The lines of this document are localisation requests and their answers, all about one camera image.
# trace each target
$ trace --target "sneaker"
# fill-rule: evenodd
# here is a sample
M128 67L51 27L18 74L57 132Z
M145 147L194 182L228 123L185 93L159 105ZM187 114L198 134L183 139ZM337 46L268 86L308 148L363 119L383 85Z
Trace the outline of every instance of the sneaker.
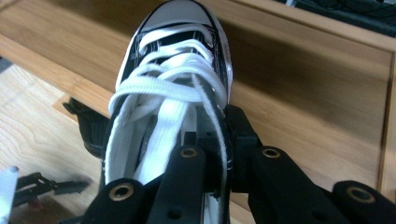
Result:
M162 175L183 134L196 132L204 108L221 163L219 199L206 196L204 217L222 223L228 158L221 120L232 80L227 38L207 8L187 0L156 8L131 40L109 103L106 183L127 177L145 185Z

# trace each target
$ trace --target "black object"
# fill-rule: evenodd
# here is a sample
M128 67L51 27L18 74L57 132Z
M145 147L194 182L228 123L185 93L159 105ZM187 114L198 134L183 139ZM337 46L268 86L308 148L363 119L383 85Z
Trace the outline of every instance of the black object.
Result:
M332 192L321 189L284 151L265 147L240 108L227 105L224 114L232 152L231 189L248 193L256 223L396 223L396 205L374 189L355 181L339 182ZM207 158L216 144L199 130L186 133L185 142L172 152L165 173L146 186L132 179L105 186L82 223L202 223L203 195L216 193L207 187L213 185L208 176L219 170L205 172L215 162ZM124 203L110 199L111 191L128 183L136 190Z
M94 157L101 159L109 119L74 98L70 98L69 103L63 105L69 113L77 115L84 147Z
M23 176L18 179L14 202L12 206L18 206L23 203L36 199L37 196L54 191L55 195L66 193L81 193L88 187L88 183L83 181L68 181L57 183L53 180L48 180L40 173Z
M395 4L375 0L295 0L294 6L382 35L396 37Z

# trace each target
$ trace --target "metal rivet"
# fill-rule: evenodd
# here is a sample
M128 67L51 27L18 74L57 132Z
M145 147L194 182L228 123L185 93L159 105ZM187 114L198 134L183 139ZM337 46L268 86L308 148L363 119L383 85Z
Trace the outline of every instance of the metal rivet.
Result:
M268 158L278 158L280 157L280 153L274 149L268 148L262 151L262 155Z
M134 194L134 186L130 183L118 184L108 194L109 198L113 201L123 201Z
M193 148L185 148L181 150L180 155L184 158L193 158L198 155L198 152Z
M361 189L358 187L349 187L346 189L346 193L349 197L353 200L360 202L360 203L374 203L375 197L373 194L368 192L365 189Z

